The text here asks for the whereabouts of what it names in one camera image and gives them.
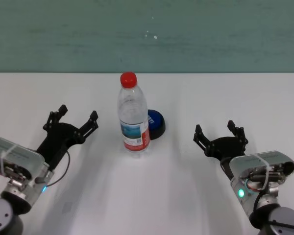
bottle label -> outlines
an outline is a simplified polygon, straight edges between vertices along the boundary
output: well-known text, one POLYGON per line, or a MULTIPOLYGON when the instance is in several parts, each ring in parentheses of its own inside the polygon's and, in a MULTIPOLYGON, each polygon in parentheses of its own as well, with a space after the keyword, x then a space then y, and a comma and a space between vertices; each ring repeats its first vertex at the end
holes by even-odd
POLYGON ((150 142, 148 119, 140 124, 126 124, 121 122, 124 145, 132 151, 140 151, 146 148, 150 142))

red bottle cap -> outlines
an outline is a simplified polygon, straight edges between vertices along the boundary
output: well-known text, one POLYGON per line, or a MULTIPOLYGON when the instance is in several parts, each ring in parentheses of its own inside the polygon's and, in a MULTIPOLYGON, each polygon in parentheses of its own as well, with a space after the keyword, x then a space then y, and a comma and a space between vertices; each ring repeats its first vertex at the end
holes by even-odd
POLYGON ((121 84, 124 88, 133 88, 137 85, 137 77, 133 72, 125 72, 121 75, 121 84))

blue cap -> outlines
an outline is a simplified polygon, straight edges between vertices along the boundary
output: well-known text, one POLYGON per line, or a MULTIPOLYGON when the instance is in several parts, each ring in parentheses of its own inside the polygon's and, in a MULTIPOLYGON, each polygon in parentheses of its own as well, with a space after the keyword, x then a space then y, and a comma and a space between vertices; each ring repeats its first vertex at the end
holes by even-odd
POLYGON ((158 111, 148 109, 149 135, 154 140, 165 132, 166 124, 163 116, 158 111))

plastic water bottle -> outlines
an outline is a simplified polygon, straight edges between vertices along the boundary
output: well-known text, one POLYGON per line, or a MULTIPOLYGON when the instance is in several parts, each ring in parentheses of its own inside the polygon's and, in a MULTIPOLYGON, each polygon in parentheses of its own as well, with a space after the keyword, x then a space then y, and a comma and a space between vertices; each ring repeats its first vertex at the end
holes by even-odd
POLYGON ((144 151, 150 142, 148 108, 133 72, 121 75, 122 88, 118 98, 118 114, 124 146, 131 152, 144 151))

table surface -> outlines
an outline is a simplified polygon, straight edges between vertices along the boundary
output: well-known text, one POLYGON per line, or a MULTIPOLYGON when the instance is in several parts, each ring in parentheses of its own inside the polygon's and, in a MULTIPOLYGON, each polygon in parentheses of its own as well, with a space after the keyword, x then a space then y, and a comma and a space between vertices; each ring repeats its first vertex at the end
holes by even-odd
MULTIPOLYGON (((0 73, 0 137, 32 149, 46 136, 50 111, 81 126, 92 110, 97 129, 69 149, 68 174, 22 215, 24 235, 255 235, 215 159, 193 142, 196 124, 213 140, 245 128, 246 153, 278 150, 294 160, 294 73, 138 74, 166 132, 141 158, 124 150, 119 74, 0 73)), ((52 181, 67 165, 64 157, 52 181)), ((0 193, 7 179, 0 177, 0 193)), ((294 209, 294 174, 279 203, 294 209)))

